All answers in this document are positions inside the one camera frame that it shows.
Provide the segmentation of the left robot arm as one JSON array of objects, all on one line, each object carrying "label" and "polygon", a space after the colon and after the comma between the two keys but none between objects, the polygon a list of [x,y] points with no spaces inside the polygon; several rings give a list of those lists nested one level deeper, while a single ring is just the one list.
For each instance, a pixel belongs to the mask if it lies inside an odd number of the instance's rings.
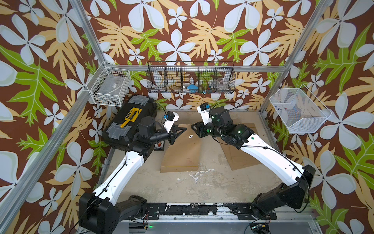
[{"label": "left robot arm", "polygon": [[146,216],[147,200],[132,195],[126,201],[118,198],[134,173],[144,164],[152,153],[155,144],[175,140],[186,131],[174,123],[179,115],[168,111],[161,129],[156,129],[154,117],[142,118],[138,132],[125,149],[125,157],[109,177],[93,193],[84,193],[79,200],[78,225],[95,234],[111,234],[118,223],[131,218]]}]

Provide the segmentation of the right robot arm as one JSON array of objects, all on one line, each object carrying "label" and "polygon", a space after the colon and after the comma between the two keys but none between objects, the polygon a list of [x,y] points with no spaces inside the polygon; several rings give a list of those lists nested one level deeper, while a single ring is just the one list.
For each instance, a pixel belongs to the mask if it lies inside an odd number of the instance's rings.
[{"label": "right robot arm", "polygon": [[199,138],[211,136],[254,157],[282,181],[267,193],[258,194],[250,205],[250,214],[263,218],[272,210],[288,206],[303,212],[309,202],[310,187],[315,175],[313,166],[302,166],[275,150],[251,128],[234,124],[224,107],[211,108],[208,103],[197,107],[202,121],[191,126]]}]

